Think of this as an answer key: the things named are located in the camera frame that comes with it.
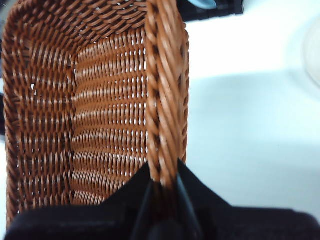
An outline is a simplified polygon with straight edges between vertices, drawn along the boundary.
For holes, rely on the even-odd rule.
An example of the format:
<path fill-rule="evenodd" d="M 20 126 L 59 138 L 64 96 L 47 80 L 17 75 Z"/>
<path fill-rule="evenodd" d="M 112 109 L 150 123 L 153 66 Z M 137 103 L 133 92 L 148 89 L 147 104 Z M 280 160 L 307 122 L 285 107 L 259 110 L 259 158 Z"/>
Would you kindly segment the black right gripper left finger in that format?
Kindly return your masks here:
<path fill-rule="evenodd" d="M 6 240 L 128 240 L 151 183 L 143 167 L 107 200 L 97 205 L 52 206 L 16 216 Z"/>

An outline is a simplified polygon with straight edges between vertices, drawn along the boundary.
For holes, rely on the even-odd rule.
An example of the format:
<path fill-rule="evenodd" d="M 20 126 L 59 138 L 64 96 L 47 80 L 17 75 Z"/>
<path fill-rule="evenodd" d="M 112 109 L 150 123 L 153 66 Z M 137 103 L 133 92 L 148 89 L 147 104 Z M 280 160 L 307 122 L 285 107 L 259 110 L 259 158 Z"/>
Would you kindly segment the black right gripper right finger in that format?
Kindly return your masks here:
<path fill-rule="evenodd" d="M 180 216 L 192 239 L 318 240 L 320 224 L 292 209 L 239 207 L 226 202 L 178 161 Z"/>

